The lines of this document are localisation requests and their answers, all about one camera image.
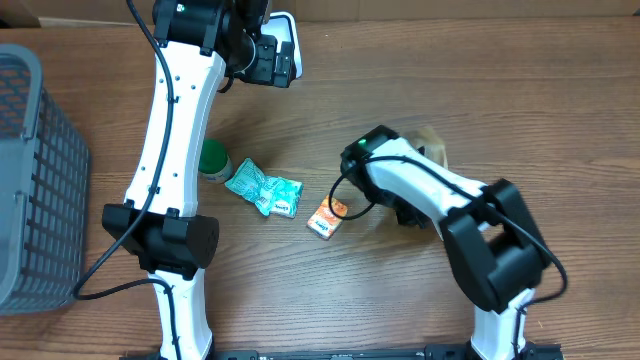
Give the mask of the green lid jar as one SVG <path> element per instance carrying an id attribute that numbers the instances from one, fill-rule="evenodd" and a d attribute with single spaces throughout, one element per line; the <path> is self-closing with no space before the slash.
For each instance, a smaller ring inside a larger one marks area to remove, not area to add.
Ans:
<path id="1" fill-rule="evenodd" d="M 215 139 L 205 139 L 198 165 L 199 173 L 207 181 L 220 184 L 232 177 L 233 169 L 225 146 Z"/>

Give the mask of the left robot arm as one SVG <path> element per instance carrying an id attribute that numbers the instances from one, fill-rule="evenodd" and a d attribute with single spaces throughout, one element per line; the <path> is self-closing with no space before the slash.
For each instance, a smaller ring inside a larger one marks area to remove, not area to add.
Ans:
<path id="1" fill-rule="evenodd" d="M 288 87 L 302 74 L 296 22 L 267 1 L 158 0 L 148 31 L 155 89 L 138 167 L 103 228 L 138 259 L 153 286 L 162 344 L 157 359 L 211 359 L 204 275 L 219 222 L 198 214 L 198 165 L 209 114 L 234 80 Z"/>

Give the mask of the teal Kleenex tissue pack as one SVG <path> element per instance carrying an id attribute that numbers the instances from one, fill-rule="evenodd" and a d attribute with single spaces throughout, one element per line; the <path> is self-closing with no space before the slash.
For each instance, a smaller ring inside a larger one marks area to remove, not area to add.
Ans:
<path id="1" fill-rule="evenodd" d="M 225 186 L 253 203 L 263 216 L 276 214 L 287 218 L 296 216 L 304 188 L 302 182 L 265 175 L 250 158 L 242 162 Z"/>

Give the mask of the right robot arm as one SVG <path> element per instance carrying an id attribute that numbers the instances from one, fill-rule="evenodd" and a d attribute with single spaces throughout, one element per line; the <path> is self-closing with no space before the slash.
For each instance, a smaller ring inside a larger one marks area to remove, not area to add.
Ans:
<path id="1" fill-rule="evenodd" d="M 551 258 L 512 183 L 452 173 L 383 125 L 344 149 L 340 169 L 372 204 L 393 209 L 399 223 L 433 223 L 454 279 L 475 306 L 470 341 L 429 345 L 427 358 L 561 358 L 559 347 L 524 337 L 526 309 Z"/>

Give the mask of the orange small box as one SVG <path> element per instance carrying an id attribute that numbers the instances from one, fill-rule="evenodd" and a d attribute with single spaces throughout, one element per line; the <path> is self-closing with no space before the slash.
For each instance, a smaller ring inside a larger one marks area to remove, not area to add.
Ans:
<path id="1" fill-rule="evenodd" d="M 307 227 L 324 240 L 329 240 L 342 223 L 342 217 L 348 213 L 348 207 L 326 196 L 319 208 L 307 221 Z"/>

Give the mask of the beige plastic pouch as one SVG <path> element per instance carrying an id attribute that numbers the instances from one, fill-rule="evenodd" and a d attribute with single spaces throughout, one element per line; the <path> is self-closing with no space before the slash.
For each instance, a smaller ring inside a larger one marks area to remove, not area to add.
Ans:
<path id="1" fill-rule="evenodd" d="M 406 138 L 420 154 L 443 168 L 448 168 L 445 143 L 432 127 L 406 131 L 402 136 Z"/>

